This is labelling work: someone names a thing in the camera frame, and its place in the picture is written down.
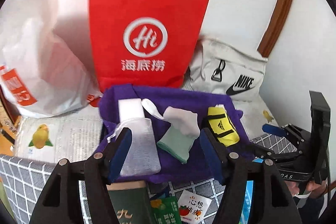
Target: person's hand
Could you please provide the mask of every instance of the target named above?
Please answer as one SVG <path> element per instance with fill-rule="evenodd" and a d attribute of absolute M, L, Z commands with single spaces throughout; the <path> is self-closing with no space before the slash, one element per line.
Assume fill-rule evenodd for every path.
<path fill-rule="evenodd" d="M 297 182 L 293 182 L 293 181 L 285 181 L 285 183 L 288 186 L 289 191 L 291 192 L 292 196 L 297 196 L 300 192 L 300 189 L 298 187 L 298 183 Z M 322 185 L 315 183 L 314 181 L 310 181 L 307 184 L 306 190 L 311 192 L 310 194 L 310 198 L 318 198 L 320 197 L 323 192 L 325 191 L 327 186 L 327 182 L 324 181 L 322 182 Z"/>

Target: purple cloth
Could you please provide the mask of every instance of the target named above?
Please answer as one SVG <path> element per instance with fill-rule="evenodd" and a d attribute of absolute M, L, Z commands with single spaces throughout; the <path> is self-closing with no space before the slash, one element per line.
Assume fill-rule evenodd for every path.
<path fill-rule="evenodd" d="M 240 137 L 239 143 L 235 146 L 249 143 L 249 139 L 240 122 L 243 112 L 235 109 L 229 96 L 168 87 L 132 86 L 131 84 L 112 86 L 105 91 L 103 98 L 99 102 L 100 115 L 110 133 L 109 135 L 113 133 L 116 125 L 119 123 L 118 100 L 131 98 L 150 99 L 156 105 L 161 115 L 168 106 L 197 113 L 199 127 L 201 127 L 203 118 L 207 116 L 209 107 L 223 104 Z M 155 141 L 159 141 L 170 127 L 170 123 L 156 119 L 146 111 L 145 116 L 152 120 Z M 102 152 L 106 145 L 107 140 L 105 138 L 96 151 Z M 153 183 L 162 183 L 168 181 L 198 181 L 212 177 L 210 169 L 206 164 L 199 138 L 195 140 L 189 152 L 188 162 L 185 165 L 160 148 L 157 148 L 157 152 L 161 164 L 161 171 L 159 173 L 140 177 L 121 178 L 121 180 L 146 180 Z M 254 159 L 251 153 L 242 152 L 240 154 L 247 159 Z"/>

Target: green book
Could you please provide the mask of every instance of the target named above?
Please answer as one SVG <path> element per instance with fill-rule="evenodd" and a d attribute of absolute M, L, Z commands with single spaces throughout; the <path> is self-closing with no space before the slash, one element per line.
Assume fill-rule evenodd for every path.
<path fill-rule="evenodd" d="M 120 224 L 156 224 L 145 181 L 112 183 L 107 187 Z"/>

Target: nike logo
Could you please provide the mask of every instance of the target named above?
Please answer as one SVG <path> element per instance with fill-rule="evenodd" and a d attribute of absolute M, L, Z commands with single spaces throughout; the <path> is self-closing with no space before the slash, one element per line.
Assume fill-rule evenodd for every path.
<path fill-rule="evenodd" d="M 251 77 L 248 77 L 242 74 L 239 76 L 239 79 L 227 89 L 226 94 L 229 96 L 233 96 L 233 95 L 251 90 L 255 88 L 255 86 L 251 87 L 253 81 L 254 81 L 254 78 L 251 78 Z"/>

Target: white strap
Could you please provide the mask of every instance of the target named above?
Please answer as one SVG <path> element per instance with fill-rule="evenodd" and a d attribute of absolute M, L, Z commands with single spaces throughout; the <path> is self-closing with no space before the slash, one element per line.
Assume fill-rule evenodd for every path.
<path fill-rule="evenodd" d="M 165 121 L 165 118 L 159 113 L 158 109 L 156 108 L 155 104 L 149 99 L 143 99 L 141 101 L 142 107 L 151 114 L 153 117 Z"/>
<path fill-rule="evenodd" d="M 308 198 L 310 196 L 311 192 L 309 192 L 308 194 L 305 194 L 305 195 L 296 195 L 295 197 L 296 198 L 299 198 L 299 199 L 303 199 L 303 198 Z"/>

